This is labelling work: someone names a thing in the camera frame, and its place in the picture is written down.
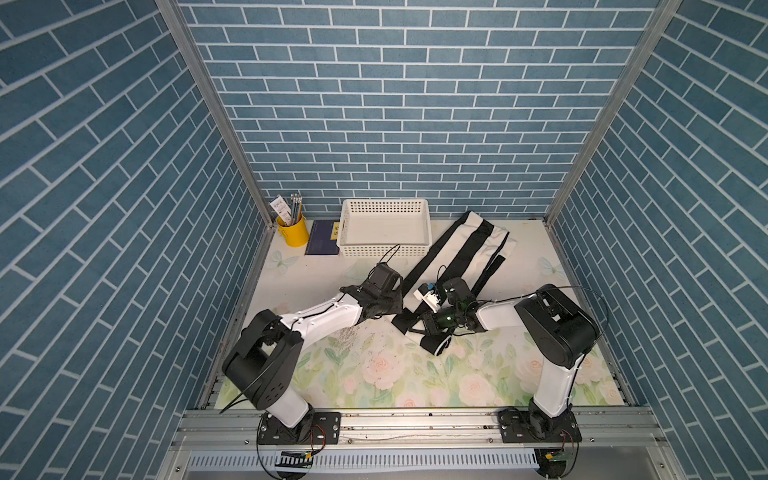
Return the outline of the black white striped pillowcase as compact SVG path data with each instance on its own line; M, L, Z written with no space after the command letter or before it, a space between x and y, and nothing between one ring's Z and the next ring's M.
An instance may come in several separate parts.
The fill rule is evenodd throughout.
M420 317L432 309L416 296L418 288L424 283L439 287L460 278L473 295L478 295L516 245L508 230L474 212L464 213L403 279L403 311L393 318L392 325L425 351L441 355L451 342L451 334L440 327L428 331Z

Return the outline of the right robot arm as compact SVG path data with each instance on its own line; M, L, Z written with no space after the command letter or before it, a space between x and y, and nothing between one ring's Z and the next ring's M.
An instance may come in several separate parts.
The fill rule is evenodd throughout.
M463 279L453 278L423 283L413 296L419 312L408 331L419 335L421 347L434 355L459 335L524 327L543 355L542 379L529 406L531 418L554 423L570 412L576 373L602 329L560 288L546 284L525 295L481 300Z

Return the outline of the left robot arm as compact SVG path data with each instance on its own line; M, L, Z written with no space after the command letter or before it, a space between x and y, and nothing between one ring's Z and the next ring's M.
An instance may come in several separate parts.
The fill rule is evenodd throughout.
M315 306L283 315L258 312L223 361L224 376L282 426L304 424L312 407L290 387L304 348L366 320L401 313L402 284L397 271L379 262L362 283Z

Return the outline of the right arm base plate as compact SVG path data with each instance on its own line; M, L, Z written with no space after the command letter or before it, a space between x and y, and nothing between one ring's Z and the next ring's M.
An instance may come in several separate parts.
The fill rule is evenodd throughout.
M550 418L537 409L509 407L497 414L504 443L579 443L582 435L571 409Z

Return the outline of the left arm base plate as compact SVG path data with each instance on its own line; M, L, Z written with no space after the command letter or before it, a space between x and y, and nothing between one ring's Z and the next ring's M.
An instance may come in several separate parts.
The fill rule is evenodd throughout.
M284 425L277 417L265 413L261 417L257 441L260 445L336 445L339 442L342 415L337 411L310 410L294 427Z

